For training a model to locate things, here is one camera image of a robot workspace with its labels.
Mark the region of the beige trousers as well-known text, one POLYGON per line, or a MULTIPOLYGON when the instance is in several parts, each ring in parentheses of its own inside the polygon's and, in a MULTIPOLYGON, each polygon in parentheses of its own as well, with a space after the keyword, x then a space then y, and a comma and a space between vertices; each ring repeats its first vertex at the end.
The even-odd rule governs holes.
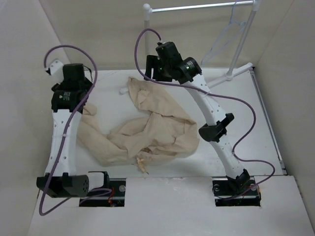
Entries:
POLYGON ((84 106, 77 142, 100 165, 136 165, 144 173, 148 165, 184 158, 197 150, 197 123, 161 85, 130 77, 127 88, 134 106, 149 115, 129 119, 108 134, 99 128, 96 106, 84 106))

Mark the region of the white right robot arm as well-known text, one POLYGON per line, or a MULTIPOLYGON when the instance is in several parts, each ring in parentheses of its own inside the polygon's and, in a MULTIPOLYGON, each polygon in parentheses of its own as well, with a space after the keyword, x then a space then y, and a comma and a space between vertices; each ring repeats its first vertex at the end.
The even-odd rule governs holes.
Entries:
POLYGON ((250 180, 248 171, 233 157, 232 147, 227 137, 227 126, 234 120, 232 113, 226 113, 218 102, 210 96, 210 89, 197 61, 188 57, 182 59, 173 42, 159 42, 157 55, 146 59, 147 78, 161 85, 185 88, 200 108, 206 123, 199 128, 200 137, 208 142, 219 156, 232 196, 241 194, 250 180))

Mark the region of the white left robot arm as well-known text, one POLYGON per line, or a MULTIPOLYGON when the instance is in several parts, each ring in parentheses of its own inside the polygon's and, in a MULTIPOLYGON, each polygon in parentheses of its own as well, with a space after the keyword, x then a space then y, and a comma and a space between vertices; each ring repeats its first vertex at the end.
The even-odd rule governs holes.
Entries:
POLYGON ((36 186, 52 198, 83 198, 92 191, 105 196, 110 192, 107 174, 79 175, 75 162, 77 131, 93 83, 81 63, 63 64, 56 59, 46 71, 57 81, 51 99, 53 136, 48 165, 36 186))

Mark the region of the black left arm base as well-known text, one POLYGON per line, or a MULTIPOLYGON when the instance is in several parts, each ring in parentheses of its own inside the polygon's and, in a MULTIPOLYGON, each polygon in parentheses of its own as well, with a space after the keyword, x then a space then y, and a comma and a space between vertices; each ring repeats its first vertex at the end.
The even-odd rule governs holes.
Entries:
POLYGON ((103 188, 93 189, 79 200, 79 207, 124 207, 126 194, 126 179, 111 178, 103 188))

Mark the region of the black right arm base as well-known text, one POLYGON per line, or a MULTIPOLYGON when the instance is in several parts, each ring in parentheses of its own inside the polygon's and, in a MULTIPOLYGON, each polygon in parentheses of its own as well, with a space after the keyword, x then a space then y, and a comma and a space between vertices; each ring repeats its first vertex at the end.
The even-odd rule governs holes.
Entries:
POLYGON ((246 185, 248 191, 241 190, 235 193, 228 184, 227 178, 214 178, 212 180, 212 192, 217 207, 259 207, 261 193, 258 186, 255 186, 255 178, 251 177, 246 185))

